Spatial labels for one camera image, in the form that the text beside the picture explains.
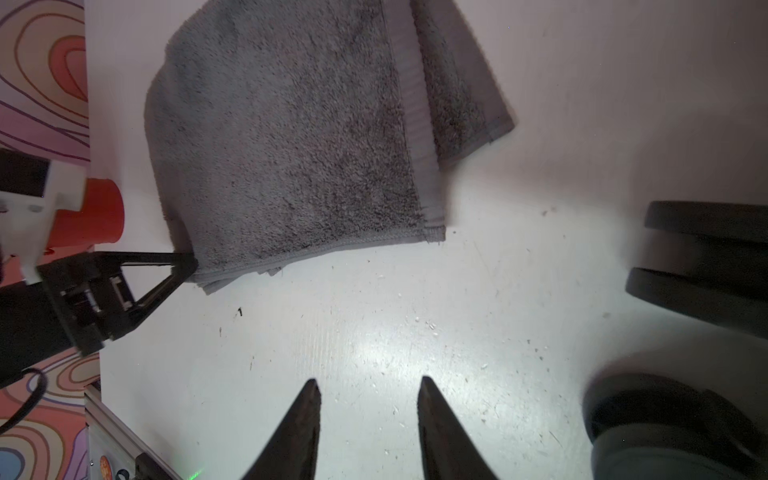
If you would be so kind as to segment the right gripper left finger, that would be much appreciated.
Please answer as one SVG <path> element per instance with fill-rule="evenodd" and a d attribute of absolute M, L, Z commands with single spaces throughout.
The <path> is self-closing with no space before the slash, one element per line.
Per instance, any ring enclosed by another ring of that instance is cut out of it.
<path fill-rule="evenodd" d="M 315 478 L 320 437 L 321 393 L 308 380 L 243 479 Z"/>

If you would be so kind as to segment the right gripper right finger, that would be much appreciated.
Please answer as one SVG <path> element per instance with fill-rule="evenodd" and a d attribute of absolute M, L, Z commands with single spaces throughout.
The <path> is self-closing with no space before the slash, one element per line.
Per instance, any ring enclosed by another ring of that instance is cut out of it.
<path fill-rule="evenodd" d="M 417 416 L 425 479 L 497 479 L 429 376 L 421 379 Z"/>

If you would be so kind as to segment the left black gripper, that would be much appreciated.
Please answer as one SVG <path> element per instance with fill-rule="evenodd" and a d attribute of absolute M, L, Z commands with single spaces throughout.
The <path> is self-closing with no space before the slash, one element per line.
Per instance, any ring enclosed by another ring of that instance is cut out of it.
<path fill-rule="evenodd" d="M 160 266 L 169 275 L 136 300 L 122 269 Z M 197 266 L 192 253 L 108 252 L 56 260 L 38 274 L 67 338 L 87 356 L 138 328 Z"/>

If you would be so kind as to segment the grey towel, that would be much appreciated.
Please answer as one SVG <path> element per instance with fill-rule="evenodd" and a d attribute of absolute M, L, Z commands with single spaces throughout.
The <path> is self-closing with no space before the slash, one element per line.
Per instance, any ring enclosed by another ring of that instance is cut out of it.
<path fill-rule="evenodd" d="M 172 241 L 207 293 L 443 241 L 443 170 L 514 127 L 451 1 L 209 1 L 169 40 L 144 120 Z"/>

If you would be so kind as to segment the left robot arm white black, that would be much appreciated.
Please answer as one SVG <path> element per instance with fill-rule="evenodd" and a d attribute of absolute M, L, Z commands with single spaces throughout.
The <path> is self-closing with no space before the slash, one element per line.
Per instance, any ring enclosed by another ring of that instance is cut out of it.
<path fill-rule="evenodd" d="M 87 356 L 137 329 L 197 268 L 191 253 L 95 252 L 117 242 L 117 185 L 84 167 L 1 152 L 1 384 L 70 348 Z"/>

